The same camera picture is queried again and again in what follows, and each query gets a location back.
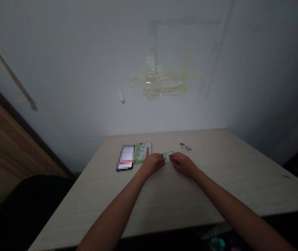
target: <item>white wall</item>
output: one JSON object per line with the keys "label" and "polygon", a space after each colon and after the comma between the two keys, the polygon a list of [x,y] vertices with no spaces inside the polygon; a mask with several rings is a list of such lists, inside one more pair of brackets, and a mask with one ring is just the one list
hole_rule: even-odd
{"label": "white wall", "polygon": [[205,75],[230,6],[217,0],[0,1],[0,53],[38,111],[18,102],[22,94],[1,68],[0,91],[75,172],[109,135],[223,127],[283,164],[298,151],[298,1],[236,2],[210,90],[210,74],[189,80],[183,98],[147,100],[127,90],[155,45],[151,21],[221,20],[158,28],[158,64],[180,67],[188,53],[191,71]]}

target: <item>hand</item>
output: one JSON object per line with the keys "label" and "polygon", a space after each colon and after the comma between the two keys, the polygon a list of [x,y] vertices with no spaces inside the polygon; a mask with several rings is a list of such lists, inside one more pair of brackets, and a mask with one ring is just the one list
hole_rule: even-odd
{"label": "hand", "polygon": [[147,147],[146,158],[142,166],[139,169],[139,172],[144,174],[146,178],[149,178],[154,172],[160,169],[165,165],[164,158],[159,153],[149,154],[149,147]]}
{"label": "hand", "polygon": [[186,175],[190,178],[193,178],[197,166],[193,163],[193,161],[186,155],[176,152],[169,155],[170,160],[173,162],[173,166],[177,169],[178,172]]}

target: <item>small card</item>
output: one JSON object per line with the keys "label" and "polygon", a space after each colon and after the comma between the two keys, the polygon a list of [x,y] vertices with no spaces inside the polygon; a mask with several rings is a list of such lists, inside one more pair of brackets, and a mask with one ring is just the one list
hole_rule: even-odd
{"label": "small card", "polygon": [[162,153],[163,158],[165,159],[165,162],[166,163],[169,163],[170,162],[170,159],[169,159],[169,155],[170,154],[173,154],[173,152],[171,151],[171,152]]}

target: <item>phone screen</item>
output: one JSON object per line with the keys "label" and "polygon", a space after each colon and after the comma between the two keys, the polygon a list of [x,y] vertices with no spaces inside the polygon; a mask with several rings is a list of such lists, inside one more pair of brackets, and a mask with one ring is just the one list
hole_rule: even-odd
{"label": "phone screen", "polygon": [[135,145],[124,145],[120,152],[117,171],[126,171],[133,168]]}

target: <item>wooden table surface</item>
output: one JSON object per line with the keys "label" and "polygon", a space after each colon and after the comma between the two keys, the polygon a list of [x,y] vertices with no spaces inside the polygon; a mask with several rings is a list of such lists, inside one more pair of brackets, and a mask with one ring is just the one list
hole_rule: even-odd
{"label": "wooden table surface", "polygon": [[[298,211],[298,178],[226,129],[108,137],[36,238],[30,251],[76,246],[141,164],[116,172],[124,144],[182,152],[257,214]],[[192,150],[184,151],[179,143]],[[197,184],[166,164],[145,183],[122,237],[216,223],[223,218]]]}

